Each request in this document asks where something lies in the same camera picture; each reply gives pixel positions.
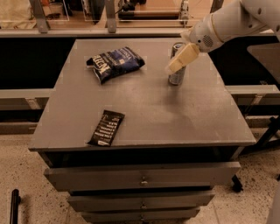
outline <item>black wrapper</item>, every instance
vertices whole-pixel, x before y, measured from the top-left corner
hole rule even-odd
[[[124,114],[104,110],[101,120],[88,144],[110,146],[124,118]]]
[[[87,61],[87,67],[94,69],[101,84],[118,75],[135,71],[144,64],[144,60],[127,46],[95,55]]]

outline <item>tabletop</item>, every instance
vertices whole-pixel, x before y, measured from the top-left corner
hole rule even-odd
[[[89,146],[104,109],[125,114],[111,149],[136,146],[246,146],[254,139],[207,53],[189,64],[182,85],[165,66],[181,38],[77,39],[32,137],[30,149]],[[145,61],[139,70],[100,84],[86,61],[128,46]]]

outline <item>blue chip bag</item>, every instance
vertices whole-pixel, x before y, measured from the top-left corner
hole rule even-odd
[[[87,61],[87,67],[94,69],[101,84],[118,75],[135,71],[144,64],[144,60],[127,46],[95,55]]]

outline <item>silver can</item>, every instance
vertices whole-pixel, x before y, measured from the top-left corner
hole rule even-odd
[[[185,45],[185,43],[183,43],[183,42],[175,43],[172,47],[171,58],[173,58],[175,56],[176,52],[178,51],[178,49],[184,45]],[[172,85],[181,84],[184,79],[185,71],[186,71],[186,67],[184,66],[180,70],[178,70],[176,73],[169,75],[168,81]]]

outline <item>white robotic arm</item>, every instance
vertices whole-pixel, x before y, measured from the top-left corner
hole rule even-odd
[[[230,39],[259,33],[265,27],[280,40],[280,0],[233,0],[181,33],[188,44],[172,58],[166,71],[175,73],[199,52],[209,53]]]

